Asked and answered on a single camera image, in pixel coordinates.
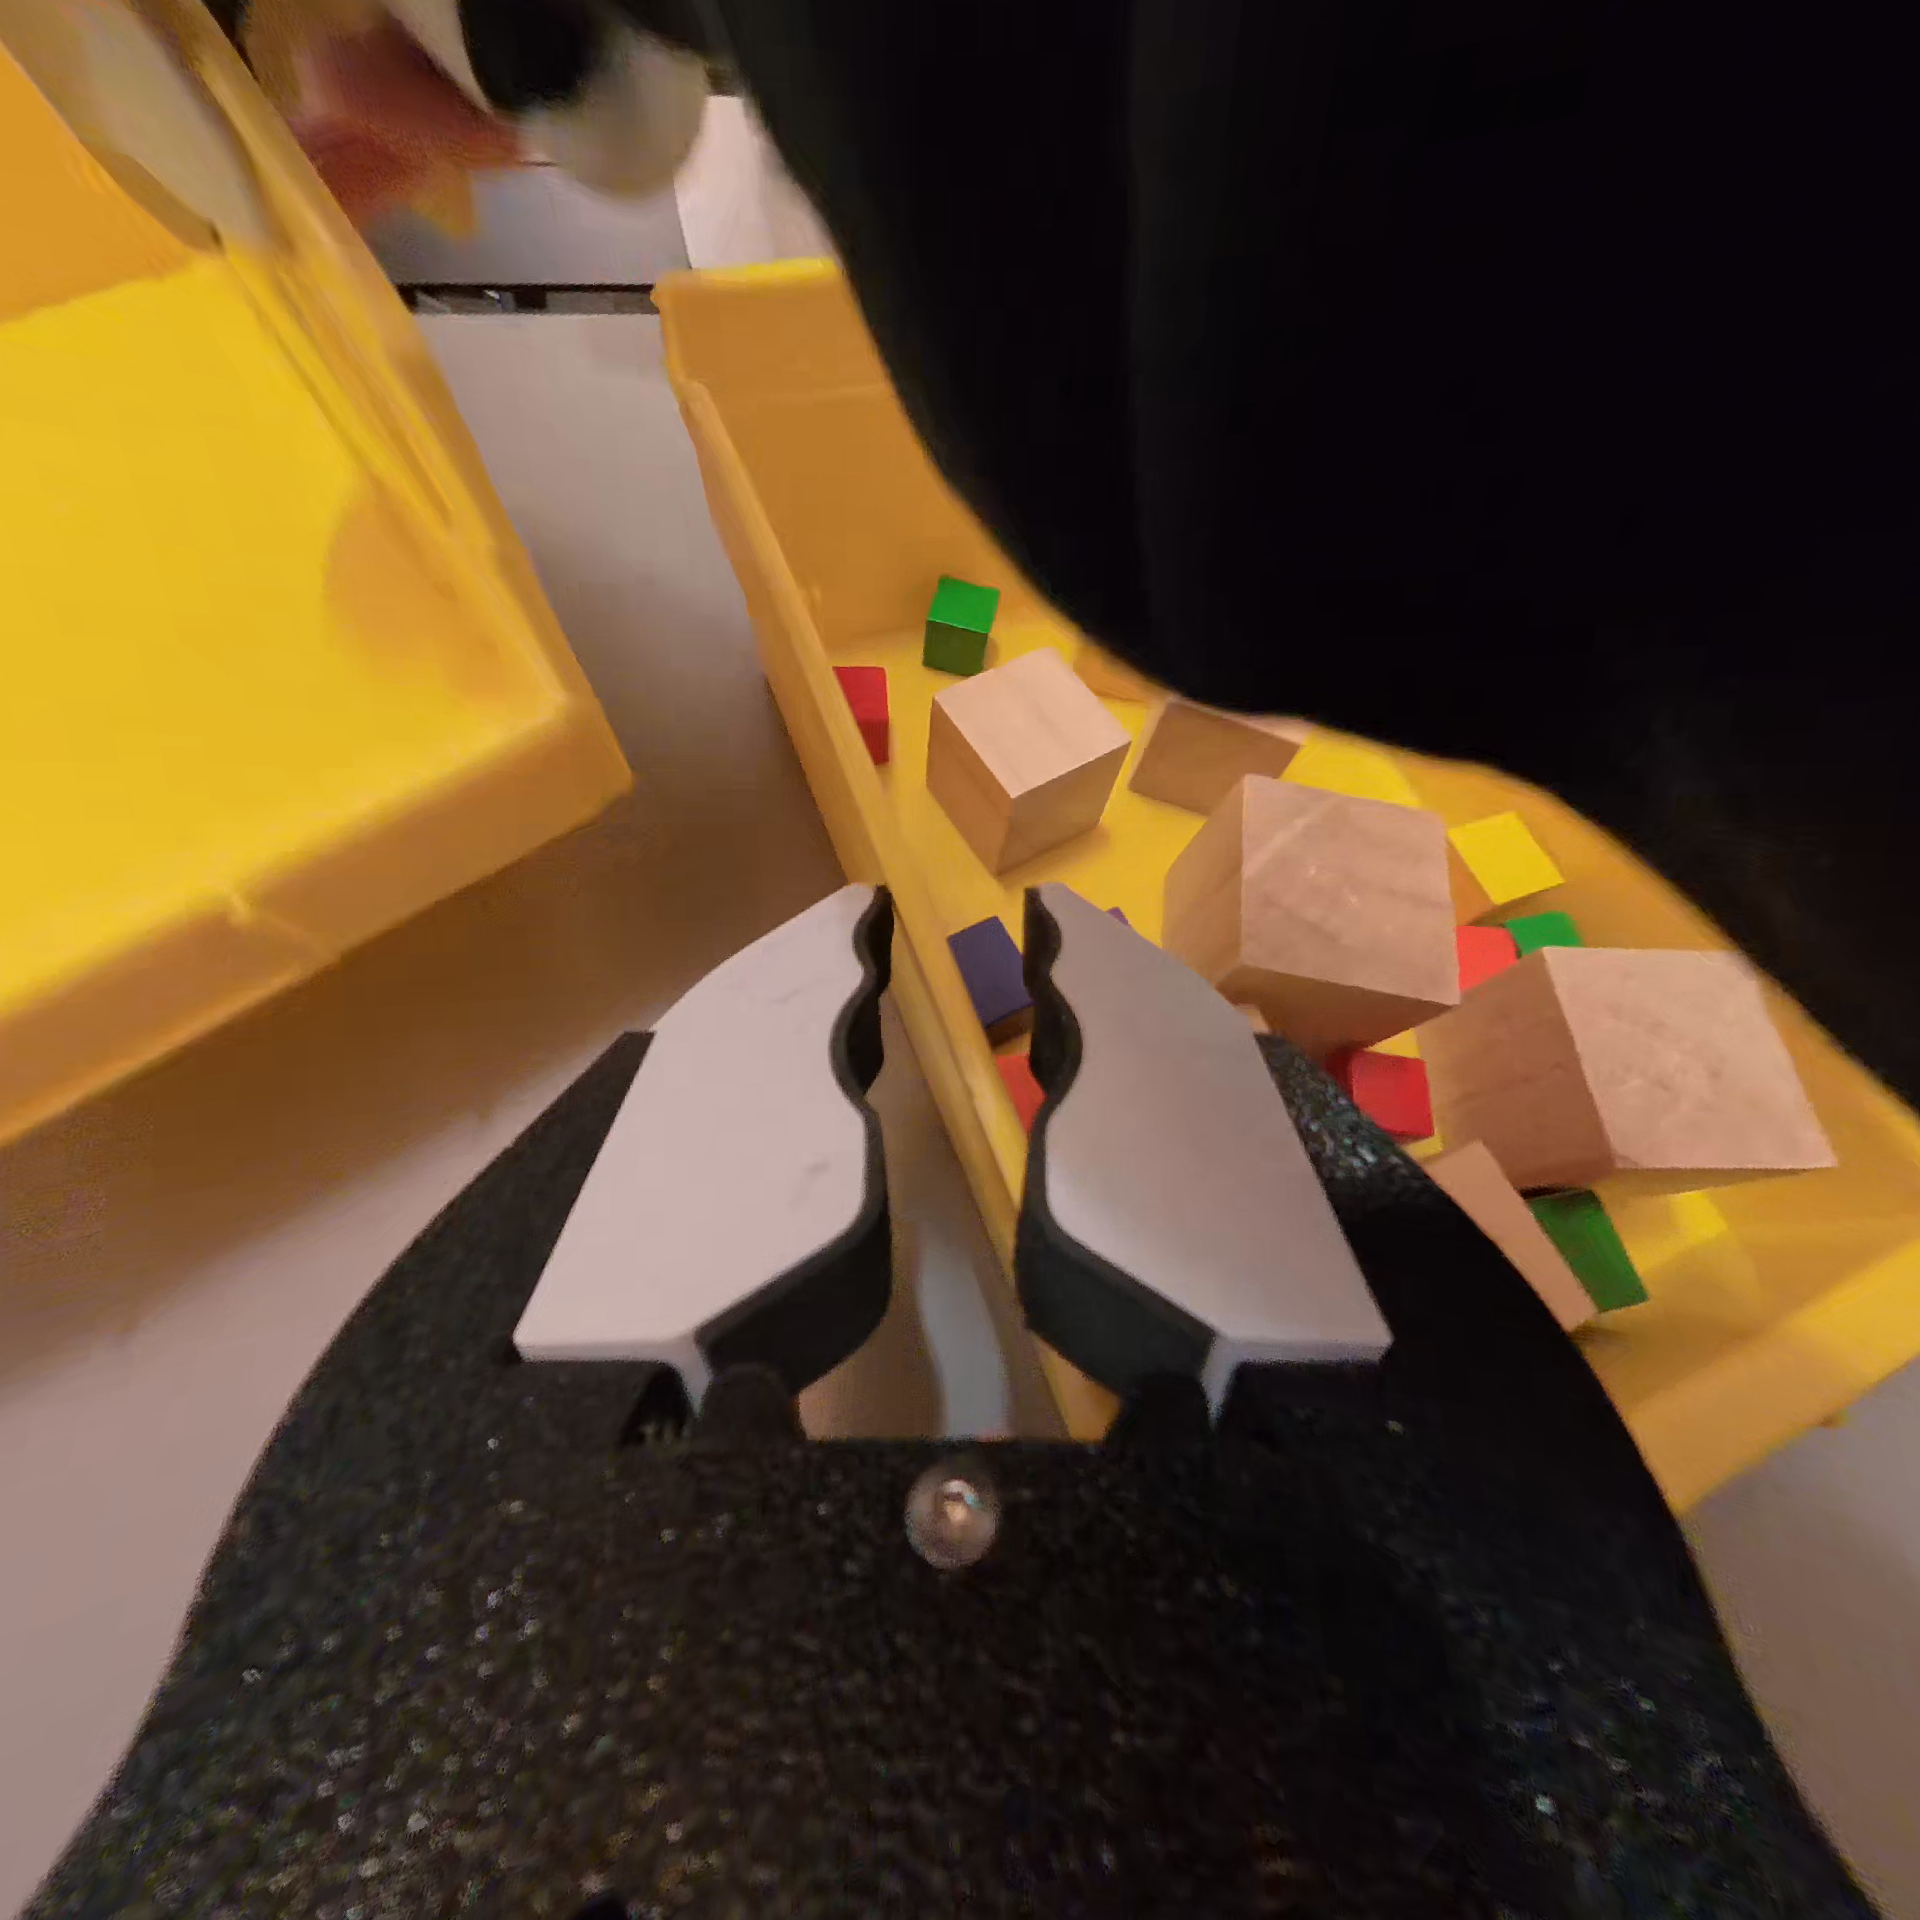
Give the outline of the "yellow plastic box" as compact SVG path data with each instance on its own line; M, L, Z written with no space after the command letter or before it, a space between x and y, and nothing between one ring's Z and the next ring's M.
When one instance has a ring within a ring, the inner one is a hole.
M633 778L425 341L204 5L135 5L269 249L191 249L3 57L3 1134Z
M1129 758L1100 824L990 872L926 792L929 720L954 676L923 666L935 588L999 590L993 662L1083 646L929 459L846 276L780 260L661 281L662 358L759 659L835 852L895 901L895 1000L999 1267L1014 1270L1026 1132L954 962L955 930L1020 933L1059 880L1161 934L1169 867L1207 814L1133 789L1161 693L1100 709ZM1654 1196L1597 1181L1649 1302L1591 1342L1667 1497L1691 1509L1915 1364L1915 1115L1774 981L1766 1012L1835 1169Z

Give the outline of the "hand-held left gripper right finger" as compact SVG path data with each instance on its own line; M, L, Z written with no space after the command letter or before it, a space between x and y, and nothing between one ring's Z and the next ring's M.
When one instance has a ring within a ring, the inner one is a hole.
M1393 1332L1254 1029L1055 880L1025 891L1025 982L1029 1332L1118 1401L1182 1378L1211 1418L1244 1372L1369 1376Z

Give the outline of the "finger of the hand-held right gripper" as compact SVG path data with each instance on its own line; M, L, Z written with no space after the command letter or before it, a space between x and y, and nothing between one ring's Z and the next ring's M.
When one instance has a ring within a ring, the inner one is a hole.
M207 88L135 5L5 3L3 44L83 152L191 249L273 249L255 169Z

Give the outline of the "large plain wooden cube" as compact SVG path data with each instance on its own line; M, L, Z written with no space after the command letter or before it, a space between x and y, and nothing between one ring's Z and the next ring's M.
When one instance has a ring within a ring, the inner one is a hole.
M1159 942L1317 1061L1393 1041L1461 1002L1449 832L1249 774L1170 864Z
M1100 828L1133 747L1066 656L1037 646L931 702L926 792L990 873Z
M1169 694L1143 731L1129 789L1211 814L1245 778L1283 778L1311 739L1294 716L1251 716Z
M1597 1316L1572 1265L1483 1142L1449 1147L1425 1161L1425 1171L1522 1274L1563 1331L1585 1329Z
M1691 1194L1835 1169L1761 976L1729 952L1548 946L1418 1032L1442 1145L1522 1194Z

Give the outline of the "person's right hand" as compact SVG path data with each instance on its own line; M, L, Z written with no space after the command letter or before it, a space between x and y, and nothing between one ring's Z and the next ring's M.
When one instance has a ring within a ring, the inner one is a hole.
M478 88L457 5L245 3L236 44L359 227L410 209L466 233L474 178L526 160Z

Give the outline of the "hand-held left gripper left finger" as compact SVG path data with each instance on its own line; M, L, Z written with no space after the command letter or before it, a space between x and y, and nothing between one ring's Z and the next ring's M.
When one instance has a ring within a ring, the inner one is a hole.
M521 1361L650 1363L698 1408L741 1366L796 1397L877 1331L894 928L887 889L846 885L661 1017L521 1310Z

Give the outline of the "pile of small coloured cubes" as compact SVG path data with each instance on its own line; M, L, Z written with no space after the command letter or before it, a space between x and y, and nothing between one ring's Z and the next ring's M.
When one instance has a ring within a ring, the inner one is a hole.
M931 702L949 685L1011 659L1051 646L1108 707L1133 741L1100 828L1020 868L990 873L940 803L926 792ZM975 1049L1007 1054L1031 1024L1031 1005L1012 933L1014 891L1045 878L1091 885L1093 901L1121 922L1153 938L1161 930L1163 878L1173 859L1199 832L1203 817L1183 808L1146 801L1129 789L1143 731L1169 697L1143 681L1129 681L1091 643L1066 646L1047 621L1007 621L1002 593L941 576L929 593L918 632L906 632L853 652L831 653L831 674L844 691L853 728L861 739L877 789L894 810L915 873L940 908L940 926L983 1036ZM1414 808L1412 787L1379 752L1303 746L1279 779L1357 801ZM1412 1029L1371 1048L1331 1054L1332 1076L1361 1112L1403 1145L1430 1142L1434 1099ZM1589 1190L1572 1197L1527 1203L1558 1252L1572 1265L1597 1315L1641 1305L1649 1294L1615 1222Z

